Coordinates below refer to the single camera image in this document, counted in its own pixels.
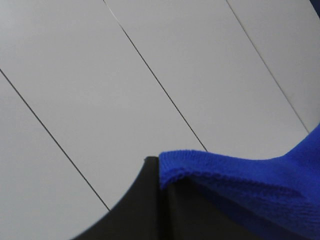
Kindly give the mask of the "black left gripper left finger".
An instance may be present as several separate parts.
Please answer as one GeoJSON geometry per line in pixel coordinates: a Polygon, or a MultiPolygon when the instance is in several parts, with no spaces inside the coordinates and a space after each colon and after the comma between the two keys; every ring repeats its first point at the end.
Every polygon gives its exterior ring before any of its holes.
{"type": "Polygon", "coordinates": [[[149,156],[121,200],[75,240],[161,240],[163,196],[159,159],[149,156]]]}

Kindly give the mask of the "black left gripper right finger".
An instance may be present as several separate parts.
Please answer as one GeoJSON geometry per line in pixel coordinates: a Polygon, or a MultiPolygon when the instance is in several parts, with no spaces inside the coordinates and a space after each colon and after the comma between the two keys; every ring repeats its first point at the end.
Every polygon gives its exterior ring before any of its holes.
{"type": "Polygon", "coordinates": [[[215,207],[188,179],[161,191],[162,240],[251,240],[253,234],[215,207]]]}

